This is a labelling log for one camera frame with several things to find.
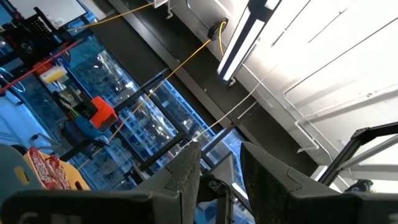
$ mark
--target black metal frame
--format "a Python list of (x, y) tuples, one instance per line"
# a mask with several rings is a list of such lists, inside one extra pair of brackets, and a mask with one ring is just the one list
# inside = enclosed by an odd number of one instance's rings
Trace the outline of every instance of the black metal frame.
[(340, 173), (340, 170), (337, 170), (337, 168), (342, 163), (350, 160), (361, 146), (377, 137), (390, 134), (398, 134), (398, 122), (356, 130), (348, 144), (338, 154), (337, 158), (330, 164), (318, 181), (327, 186), (331, 185)]

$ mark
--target yellow cable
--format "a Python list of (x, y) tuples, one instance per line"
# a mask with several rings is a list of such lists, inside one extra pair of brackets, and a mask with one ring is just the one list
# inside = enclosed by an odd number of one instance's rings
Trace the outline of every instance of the yellow cable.
[(223, 26), (224, 26), (225, 24), (226, 24), (225, 21), (221, 23), (221, 25), (220, 25), (220, 30), (219, 30), (219, 33), (218, 33), (218, 40), (219, 40), (219, 42), (220, 42), (220, 51), (221, 51), (221, 55), (222, 55), (222, 56), (224, 56), (224, 50), (223, 50), (223, 43), (221, 42), (221, 32), (222, 32)]
[(121, 17), (121, 16), (124, 16), (124, 15), (129, 14), (129, 13), (132, 13), (132, 12), (136, 12), (136, 11), (138, 11), (138, 10), (140, 10), (140, 9), (146, 8), (146, 7), (151, 6), (151, 5), (153, 5), (153, 4), (155, 4), (155, 3), (152, 2), (152, 3), (146, 4), (145, 6), (141, 6), (141, 7), (138, 7), (138, 8), (136, 8), (136, 9), (130, 10), (130, 11), (128, 11), (128, 12), (124, 12), (124, 13), (122, 13), (122, 14), (120, 14), (120, 15), (117, 15), (117, 16), (114, 16), (114, 17), (110, 17), (109, 19), (104, 19), (103, 21), (95, 22), (95, 23), (92, 23), (92, 24), (87, 24), (87, 25), (81, 26), (81, 27), (71, 28), (71, 29), (68, 29), (68, 31), (77, 30), (77, 29), (84, 29), (84, 28), (87, 28), (87, 27), (100, 25), (100, 24), (103, 24), (104, 22), (108, 22), (108, 21), (111, 21), (111, 20), (113, 20), (113, 19), (117, 19), (117, 18), (119, 18), (119, 17)]
[[(207, 40), (201, 47), (199, 47), (193, 54), (191, 54), (191, 56), (189, 56), (189, 58), (187, 58), (187, 59), (186, 59), (184, 62), (182, 62), (172, 73), (170, 73), (170, 75), (168, 75), (164, 80), (162, 80), (161, 83), (160, 83), (159, 85), (157, 85), (148, 95), (144, 95), (144, 97), (146, 97), (147, 99), (149, 99), (149, 97), (152, 96), (152, 95), (155, 93), (155, 91), (156, 91), (157, 89), (159, 89), (159, 88), (163, 85), (164, 82), (166, 82), (166, 80), (168, 80), (172, 75), (174, 75), (174, 73), (175, 73), (178, 69), (180, 69), (185, 63), (187, 63), (187, 62), (188, 62), (195, 54), (197, 54), (202, 48), (206, 47), (206, 45), (207, 45), (210, 41), (211, 41), (211, 40)], [(137, 110), (144, 104), (144, 101), (145, 101), (145, 100), (146, 100), (146, 99), (144, 99), (143, 101), (141, 101), (140, 104), (137, 106), (137, 108), (136, 108), (134, 111), (132, 111), (132, 113), (131, 113), (130, 115), (133, 115), (135, 112), (137, 112)], [(110, 142), (110, 141), (115, 137), (115, 135), (120, 131), (120, 129), (124, 126), (124, 123), (125, 123), (128, 119), (130, 119), (130, 116), (128, 116), (126, 119), (124, 119), (124, 120), (122, 121), (121, 125), (117, 128), (117, 130), (116, 130), (116, 131), (112, 134), (112, 136), (108, 139), (109, 142)], [(101, 150), (102, 150), (102, 148), (99, 149), (98, 151), (94, 152), (93, 157), (94, 157), (95, 155), (97, 155)], [(81, 169), (83, 166), (85, 166), (89, 161), (90, 161), (89, 159), (86, 160), (86, 162), (84, 162), (78, 169), (80, 170), (80, 169)]]

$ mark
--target black machine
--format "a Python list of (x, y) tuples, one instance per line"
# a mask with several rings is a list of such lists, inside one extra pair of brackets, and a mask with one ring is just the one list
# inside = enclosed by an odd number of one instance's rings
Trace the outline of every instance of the black machine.
[[(394, 134), (398, 123), (359, 131), (340, 160), (376, 136)], [(232, 223), (230, 189), (211, 175), (200, 175), (200, 147), (193, 143), (134, 190), (87, 192), (41, 190), (21, 192), (5, 201), (3, 224), (13, 223), (193, 223), (198, 202), (218, 198), (216, 223)], [(249, 142), (241, 145), (241, 167), (257, 224), (396, 223), (397, 194), (371, 194), (330, 189), (336, 169), (316, 182)]]

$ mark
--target cable connector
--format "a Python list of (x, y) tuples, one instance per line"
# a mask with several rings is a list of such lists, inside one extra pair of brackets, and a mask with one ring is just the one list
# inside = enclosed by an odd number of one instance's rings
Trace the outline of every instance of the cable connector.
[(208, 37), (211, 41), (217, 40), (217, 39), (218, 39), (218, 36), (219, 36), (219, 33), (220, 33), (221, 24), (222, 24), (223, 22), (225, 22), (225, 25), (223, 25), (222, 28), (221, 28), (221, 33), (222, 33), (222, 32), (225, 30), (226, 26), (228, 25), (228, 21), (229, 21), (229, 19), (224, 18), (224, 19), (222, 19), (221, 21), (218, 21), (218, 22), (214, 23), (214, 24), (210, 27), (209, 32), (207, 33), (207, 37)]

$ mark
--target white cable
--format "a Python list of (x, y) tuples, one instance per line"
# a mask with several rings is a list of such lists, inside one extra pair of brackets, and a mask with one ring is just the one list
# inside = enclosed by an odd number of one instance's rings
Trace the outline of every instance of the white cable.
[[(271, 69), (271, 71), (269, 71), (269, 74), (271, 74), (271, 72), (276, 68), (276, 66), (274, 68)], [(189, 141), (188, 143), (186, 143), (184, 146), (181, 147), (182, 149), (185, 149), (185, 147), (189, 146), (189, 144), (191, 144), (193, 142), (194, 139), (199, 138), (202, 134), (206, 133), (208, 130), (210, 130), (212, 127), (214, 127), (216, 124), (218, 124), (220, 121), (222, 121), (224, 118), (226, 118), (230, 113), (232, 113), (233, 110), (235, 110), (239, 105), (241, 105), (246, 99), (248, 99), (253, 93), (254, 91), (257, 89), (257, 87), (259, 85), (261, 85), (262, 81), (265, 79), (267, 75), (264, 75), (264, 77), (261, 78), (261, 80), (259, 80), (259, 83), (257, 83), (257, 85), (253, 88), (252, 91), (250, 91), (250, 93), (243, 98), (243, 100), (241, 100), (236, 106), (234, 106), (229, 112), (227, 112), (222, 118), (220, 118), (218, 121), (216, 121), (214, 124), (210, 125), (210, 127), (206, 128), (204, 131), (202, 131), (201, 133), (199, 133), (199, 135), (195, 136), (194, 138), (191, 139), (191, 141)]]

